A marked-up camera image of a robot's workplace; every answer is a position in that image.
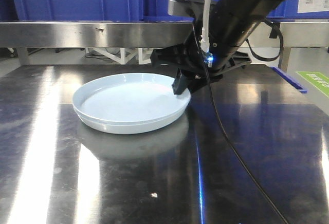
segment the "metal table surface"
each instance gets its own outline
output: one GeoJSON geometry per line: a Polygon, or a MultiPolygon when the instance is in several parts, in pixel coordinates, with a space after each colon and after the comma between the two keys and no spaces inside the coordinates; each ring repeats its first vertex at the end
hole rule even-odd
{"type": "MultiPolygon", "coordinates": [[[[225,142],[203,88],[173,124],[110,135],[71,98],[168,66],[22,66],[0,78],[0,223],[283,223],[225,142]]],[[[265,65],[214,83],[224,127],[289,223],[328,223],[329,118],[265,65]]]]}

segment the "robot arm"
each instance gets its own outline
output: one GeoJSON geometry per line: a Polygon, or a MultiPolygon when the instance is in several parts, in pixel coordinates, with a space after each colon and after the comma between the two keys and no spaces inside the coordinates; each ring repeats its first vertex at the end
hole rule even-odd
{"type": "MultiPolygon", "coordinates": [[[[202,85],[203,66],[198,46],[202,28],[201,0],[176,0],[184,4],[185,13],[194,17],[195,32],[183,44],[157,49],[151,55],[153,65],[171,64],[178,68],[173,91],[181,94],[187,87],[193,92],[202,85]]],[[[218,81],[225,71],[250,63],[245,55],[236,55],[238,48],[261,21],[284,0],[219,0],[209,16],[209,52],[212,54],[208,71],[218,81]]]]}

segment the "black cable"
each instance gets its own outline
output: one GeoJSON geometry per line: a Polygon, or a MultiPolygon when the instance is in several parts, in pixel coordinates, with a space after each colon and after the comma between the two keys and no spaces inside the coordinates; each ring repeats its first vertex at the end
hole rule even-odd
{"type": "Polygon", "coordinates": [[[251,48],[250,46],[250,42],[249,40],[247,39],[246,42],[250,48],[250,52],[252,54],[252,56],[254,56],[257,60],[260,60],[260,61],[266,61],[266,62],[269,62],[269,61],[275,61],[281,54],[282,54],[282,51],[283,51],[283,35],[282,35],[282,32],[280,30],[280,28],[278,26],[276,26],[274,23],[272,23],[271,21],[265,19],[263,20],[263,22],[268,25],[269,27],[271,27],[278,35],[279,37],[279,40],[280,40],[280,49],[279,49],[279,53],[276,57],[273,57],[273,58],[265,58],[265,57],[262,57],[258,54],[255,53],[255,51],[251,48]]]}
{"type": "Polygon", "coordinates": [[[93,59],[99,59],[99,60],[103,60],[103,61],[108,61],[108,60],[111,60],[110,58],[108,57],[98,57],[98,56],[91,56],[90,54],[86,54],[86,51],[84,51],[84,56],[85,58],[93,58],[93,59]]]}
{"type": "Polygon", "coordinates": [[[249,177],[251,178],[251,180],[253,181],[253,183],[257,186],[258,190],[261,192],[261,194],[264,196],[264,198],[269,202],[269,204],[272,206],[272,208],[275,210],[275,212],[281,217],[281,219],[283,220],[283,222],[285,224],[289,224],[289,222],[287,221],[287,219],[281,214],[280,210],[276,207],[276,205],[271,200],[271,198],[267,195],[267,193],[265,192],[265,190],[263,189],[263,187],[256,180],[255,176],[253,175],[253,173],[251,172],[251,170],[249,169],[249,167],[246,165],[246,163],[242,159],[241,155],[236,150],[234,144],[231,142],[231,140],[229,139],[229,137],[228,137],[228,135],[227,135],[227,133],[226,133],[226,131],[224,129],[224,126],[223,126],[222,120],[220,118],[219,112],[217,110],[215,99],[214,99],[214,96],[213,96],[209,72],[208,72],[207,66],[205,64],[205,61],[203,59],[202,52],[201,52],[200,47],[199,47],[199,44],[198,44],[198,40],[196,38],[194,24],[193,24],[192,27],[193,27],[193,34],[194,34],[194,39],[195,39],[195,43],[196,43],[196,46],[197,46],[197,50],[198,50],[198,53],[199,53],[199,56],[200,56],[200,60],[201,60],[201,63],[202,63],[202,66],[203,66],[205,75],[206,75],[206,80],[207,80],[207,86],[208,86],[208,91],[209,91],[209,95],[210,95],[210,100],[211,100],[212,106],[214,108],[214,111],[215,111],[215,114],[216,114],[216,118],[217,118],[218,124],[219,124],[219,126],[221,128],[222,134],[223,134],[226,142],[229,144],[229,146],[233,150],[234,154],[236,155],[236,157],[239,160],[239,162],[242,165],[242,167],[245,169],[245,171],[247,172],[247,174],[249,175],[249,177]]]}

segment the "cable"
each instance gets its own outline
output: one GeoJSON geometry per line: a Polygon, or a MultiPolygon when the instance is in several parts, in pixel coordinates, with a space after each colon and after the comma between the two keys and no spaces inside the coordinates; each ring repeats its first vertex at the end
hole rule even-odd
{"type": "Polygon", "coordinates": [[[282,35],[282,32],[280,30],[280,28],[278,26],[276,26],[274,23],[272,23],[271,21],[267,20],[267,19],[264,19],[264,23],[266,25],[268,25],[269,27],[271,27],[273,30],[275,30],[275,32],[277,33],[279,39],[280,39],[280,50],[279,50],[279,54],[276,56],[276,57],[273,57],[273,58],[265,58],[265,57],[262,57],[258,54],[255,53],[255,51],[252,50],[251,46],[250,46],[250,42],[249,40],[247,39],[246,42],[250,48],[250,52],[252,54],[252,56],[254,56],[257,60],[260,60],[260,61],[266,61],[266,62],[269,62],[269,61],[275,61],[281,54],[282,54],[282,51],[283,51],[283,35],[282,35]]]}
{"type": "Polygon", "coordinates": [[[103,61],[111,60],[111,59],[108,58],[108,57],[91,56],[91,54],[86,54],[86,51],[84,51],[84,56],[85,56],[85,58],[99,59],[99,60],[103,60],[103,61]]]}
{"type": "Polygon", "coordinates": [[[274,204],[274,202],[267,195],[267,193],[265,192],[265,190],[263,189],[263,187],[258,183],[258,181],[256,180],[255,176],[253,175],[253,173],[251,172],[251,170],[249,169],[249,167],[246,165],[246,163],[242,159],[241,155],[236,150],[234,144],[231,142],[231,140],[229,139],[229,137],[228,137],[228,135],[227,135],[227,133],[226,133],[226,131],[224,129],[224,126],[223,126],[222,120],[220,118],[219,112],[217,110],[215,99],[214,99],[214,96],[213,96],[209,72],[207,70],[207,66],[206,66],[206,64],[204,62],[204,59],[202,57],[202,52],[200,50],[199,44],[197,42],[194,24],[193,24],[192,27],[193,27],[193,34],[194,34],[195,43],[196,43],[196,46],[197,46],[197,49],[198,49],[198,53],[199,53],[199,56],[200,56],[200,60],[201,60],[201,63],[202,63],[202,66],[203,66],[203,69],[204,69],[204,72],[205,72],[205,75],[206,75],[206,80],[207,80],[207,86],[208,86],[208,91],[209,91],[209,95],[210,95],[210,100],[211,100],[213,109],[215,111],[216,119],[217,119],[217,122],[218,122],[218,124],[219,124],[219,126],[221,128],[222,134],[223,134],[226,142],[229,144],[229,146],[233,150],[234,154],[236,155],[236,157],[239,160],[239,162],[242,165],[242,167],[245,169],[245,171],[247,172],[247,174],[249,175],[249,177],[251,178],[251,180],[253,181],[253,183],[257,186],[258,190],[261,192],[261,194],[264,196],[264,198],[269,202],[269,204],[272,206],[272,208],[275,210],[275,212],[281,217],[282,221],[285,224],[289,224],[289,222],[287,221],[287,219],[281,214],[280,210],[276,207],[276,205],[274,204]]]}
{"type": "Polygon", "coordinates": [[[210,14],[211,0],[205,0],[204,14],[203,14],[203,27],[201,49],[203,52],[209,52],[209,14],[210,14]]]}

